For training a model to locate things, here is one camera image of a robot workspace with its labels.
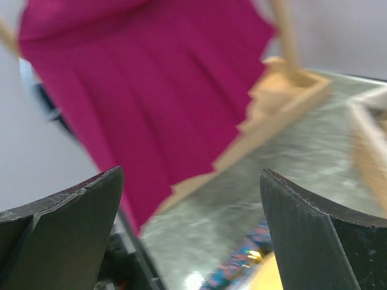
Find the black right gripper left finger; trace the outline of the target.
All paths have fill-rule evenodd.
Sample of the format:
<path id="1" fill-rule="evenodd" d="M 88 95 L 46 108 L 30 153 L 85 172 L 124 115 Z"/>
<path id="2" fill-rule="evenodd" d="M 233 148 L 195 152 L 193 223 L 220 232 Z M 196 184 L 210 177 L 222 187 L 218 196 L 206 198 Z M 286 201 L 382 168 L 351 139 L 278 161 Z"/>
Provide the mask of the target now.
<path id="1" fill-rule="evenodd" d="M 123 191 L 120 167 L 1 212 L 1 289 L 93 289 Z"/>

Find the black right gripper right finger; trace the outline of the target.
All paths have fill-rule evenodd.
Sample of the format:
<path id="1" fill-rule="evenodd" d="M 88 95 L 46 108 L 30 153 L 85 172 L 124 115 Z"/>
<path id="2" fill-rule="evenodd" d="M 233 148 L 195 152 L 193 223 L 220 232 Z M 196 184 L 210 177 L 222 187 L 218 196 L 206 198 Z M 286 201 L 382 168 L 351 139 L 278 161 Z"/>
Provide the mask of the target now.
<path id="1" fill-rule="evenodd" d="M 284 289 L 386 289 L 386 219 L 264 169 L 260 194 Z"/>

